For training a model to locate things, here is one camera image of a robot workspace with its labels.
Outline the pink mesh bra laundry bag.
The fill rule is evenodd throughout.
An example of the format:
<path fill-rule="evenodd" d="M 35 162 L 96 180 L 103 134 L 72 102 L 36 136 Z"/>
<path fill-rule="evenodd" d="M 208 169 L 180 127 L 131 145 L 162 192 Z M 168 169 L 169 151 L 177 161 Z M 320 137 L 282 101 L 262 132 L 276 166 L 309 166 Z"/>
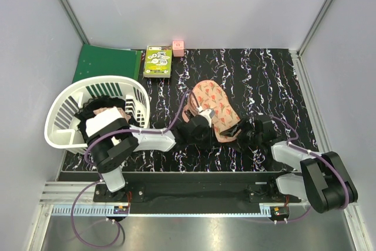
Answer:
<path fill-rule="evenodd" d="M 212 125 L 214 134 L 220 143 L 229 143 L 236 140 L 239 130 L 234 136 L 223 135 L 222 132 L 229 130 L 240 122 L 240 117 L 231 107 L 225 91 L 215 81 L 200 81 L 189 96 L 187 104 L 183 108 L 182 118 L 188 122 L 191 116 L 199 114 L 199 110 L 213 109 Z"/>

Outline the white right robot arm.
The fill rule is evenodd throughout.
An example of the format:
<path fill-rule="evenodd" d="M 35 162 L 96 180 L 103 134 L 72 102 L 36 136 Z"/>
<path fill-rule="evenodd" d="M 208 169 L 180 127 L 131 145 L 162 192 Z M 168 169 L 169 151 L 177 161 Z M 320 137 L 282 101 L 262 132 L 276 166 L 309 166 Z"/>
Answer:
<path fill-rule="evenodd" d="M 274 202 L 292 195 L 309 202 L 318 213 L 345 209 L 358 200 L 358 191 L 338 153 L 320 153 L 299 147 L 291 139 L 283 140 L 275 131 L 275 117 L 260 115 L 253 122 L 241 119 L 220 132 L 234 138 L 238 149 L 258 149 L 267 161 L 284 163 L 294 173 L 279 176 L 267 186 Z"/>

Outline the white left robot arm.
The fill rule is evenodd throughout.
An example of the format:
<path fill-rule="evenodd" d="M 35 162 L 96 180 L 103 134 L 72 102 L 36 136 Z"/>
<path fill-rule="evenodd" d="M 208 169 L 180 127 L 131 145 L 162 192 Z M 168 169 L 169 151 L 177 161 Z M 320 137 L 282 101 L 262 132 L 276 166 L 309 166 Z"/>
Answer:
<path fill-rule="evenodd" d="M 128 124 L 110 109 L 86 121 L 88 153 L 105 182 L 106 194 L 115 202 L 126 197 L 127 187 L 121 164 L 133 152 L 158 150 L 169 152 L 202 143 L 212 133 L 211 111 L 203 111 L 188 122 L 171 128 L 145 129 Z"/>

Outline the black lace bra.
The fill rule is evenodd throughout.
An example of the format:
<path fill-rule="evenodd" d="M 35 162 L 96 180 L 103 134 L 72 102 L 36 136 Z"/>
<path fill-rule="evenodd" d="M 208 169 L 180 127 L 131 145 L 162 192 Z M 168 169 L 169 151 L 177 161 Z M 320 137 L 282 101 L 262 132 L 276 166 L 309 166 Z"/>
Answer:
<path fill-rule="evenodd" d="M 95 117 L 95 112 L 98 112 L 102 108 L 116 107 L 124 112 L 127 122 L 131 125 L 140 126 L 139 122 L 133 117 L 132 114 L 125 112 L 125 100 L 117 97 L 110 97 L 108 95 L 102 95 L 97 98 L 91 98 L 83 104 L 82 108 L 75 113 L 75 117 L 79 120 L 78 130 L 82 136 L 86 136 L 86 121 Z"/>

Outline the white plastic laundry basket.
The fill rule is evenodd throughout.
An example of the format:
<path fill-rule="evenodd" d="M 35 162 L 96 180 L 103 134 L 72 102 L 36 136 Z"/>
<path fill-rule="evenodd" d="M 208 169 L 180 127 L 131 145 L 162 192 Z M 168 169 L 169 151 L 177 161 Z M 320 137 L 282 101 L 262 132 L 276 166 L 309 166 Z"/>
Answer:
<path fill-rule="evenodd" d="M 54 100 L 44 128 L 48 145 L 83 155 L 87 144 L 78 131 L 75 114 L 86 102 L 105 95 L 123 99 L 125 112 L 133 115 L 142 128 L 149 127 L 149 96 L 140 83 L 124 76 L 95 76 L 71 84 Z"/>

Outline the black patterned table mat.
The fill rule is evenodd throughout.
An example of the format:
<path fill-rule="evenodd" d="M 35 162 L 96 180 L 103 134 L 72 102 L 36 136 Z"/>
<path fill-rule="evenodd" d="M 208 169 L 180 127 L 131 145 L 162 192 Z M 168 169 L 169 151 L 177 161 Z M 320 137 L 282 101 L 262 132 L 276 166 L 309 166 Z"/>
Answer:
<path fill-rule="evenodd" d="M 297 145 L 317 150 L 291 54 L 286 49 L 188 49 L 172 63 L 168 79 L 139 82 L 150 100 L 150 126 L 163 128 L 174 118 L 184 92 L 198 82 L 213 80 L 226 92 L 241 118 L 259 113 L 278 117 L 276 130 L 283 139 L 297 137 Z M 259 150 L 236 152 L 227 146 L 178 152 L 137 152 L 122 164 L 124 172 L 252 172 L 264 170 Z"/>

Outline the green card box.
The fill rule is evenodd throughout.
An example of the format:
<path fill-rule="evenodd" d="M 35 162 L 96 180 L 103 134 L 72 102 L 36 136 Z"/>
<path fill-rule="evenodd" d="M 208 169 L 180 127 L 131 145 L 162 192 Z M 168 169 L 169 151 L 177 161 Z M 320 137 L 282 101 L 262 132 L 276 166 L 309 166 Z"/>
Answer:
<path fill-rule="evenodd" d="M 172 46 L 148 46 L 143 76 L 145 78 L 170 78 L 172 71 Z"/>

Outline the small pink box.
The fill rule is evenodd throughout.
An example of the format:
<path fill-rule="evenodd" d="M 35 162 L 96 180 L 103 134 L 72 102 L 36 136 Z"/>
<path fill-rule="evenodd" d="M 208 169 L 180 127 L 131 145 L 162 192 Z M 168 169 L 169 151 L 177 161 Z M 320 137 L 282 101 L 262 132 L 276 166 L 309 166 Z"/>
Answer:
<path fill-rule="evenodd" d="M 173 51 L 174 57 L 183 57 L 184 56 L 184 41 L 173 41 L 172 51 Z"/>

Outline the green cutting mat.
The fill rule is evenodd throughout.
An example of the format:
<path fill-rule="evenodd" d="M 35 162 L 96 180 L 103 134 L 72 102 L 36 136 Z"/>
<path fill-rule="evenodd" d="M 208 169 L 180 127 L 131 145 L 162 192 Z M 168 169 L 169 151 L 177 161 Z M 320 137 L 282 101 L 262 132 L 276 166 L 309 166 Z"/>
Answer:
<path fill-rule="evenodd" d="M 124 76 L 138 79 L 142 51 L 104 48 L 84 44 L 80 50 L 73 83 L 95 76 Z"/>

